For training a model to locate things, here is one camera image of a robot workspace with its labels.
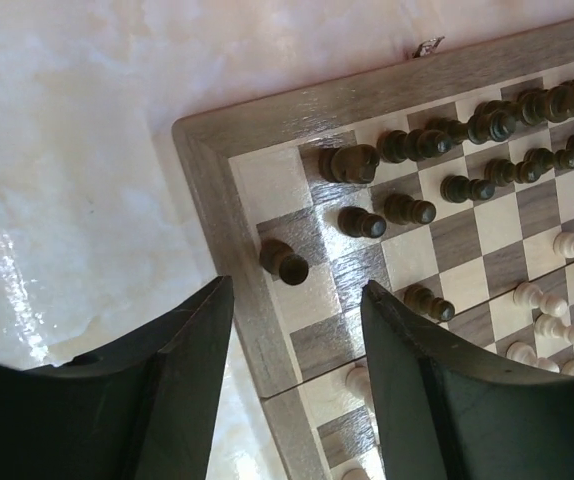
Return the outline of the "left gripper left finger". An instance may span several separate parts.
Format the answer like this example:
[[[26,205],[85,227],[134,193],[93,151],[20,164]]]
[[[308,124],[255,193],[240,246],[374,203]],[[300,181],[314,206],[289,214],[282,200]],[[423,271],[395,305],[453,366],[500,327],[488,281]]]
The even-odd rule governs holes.
[[[0,364],[0,479],[202,479],[234,310],[219,276],[59,366]]]

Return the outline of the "dark pawn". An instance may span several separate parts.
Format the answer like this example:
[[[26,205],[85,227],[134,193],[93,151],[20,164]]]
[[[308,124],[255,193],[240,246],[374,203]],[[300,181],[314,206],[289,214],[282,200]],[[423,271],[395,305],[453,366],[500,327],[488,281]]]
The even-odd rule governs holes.
[[[268,239],[262,242],[259,261],[270,274],[276,275],[287,285],[302,284],[309,273],[309,263],[287,243]]]

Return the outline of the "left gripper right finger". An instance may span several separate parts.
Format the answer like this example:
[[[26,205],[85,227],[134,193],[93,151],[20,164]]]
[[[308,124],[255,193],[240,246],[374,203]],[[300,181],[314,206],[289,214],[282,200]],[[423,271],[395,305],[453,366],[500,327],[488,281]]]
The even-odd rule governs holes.
[[[389,479],[574,479],[574,377],[469,343],[375,281],[361,320]]]

